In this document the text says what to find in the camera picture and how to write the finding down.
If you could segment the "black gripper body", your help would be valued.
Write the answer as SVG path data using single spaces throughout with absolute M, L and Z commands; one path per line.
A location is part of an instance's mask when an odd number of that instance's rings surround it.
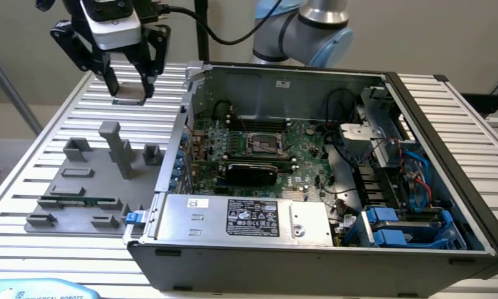
M 158 1 L 64 1 L 70 17 L 87 21 L 100 49 L 126 54 L 138 44 L 147 25 L 159 25 L 162 4 Z

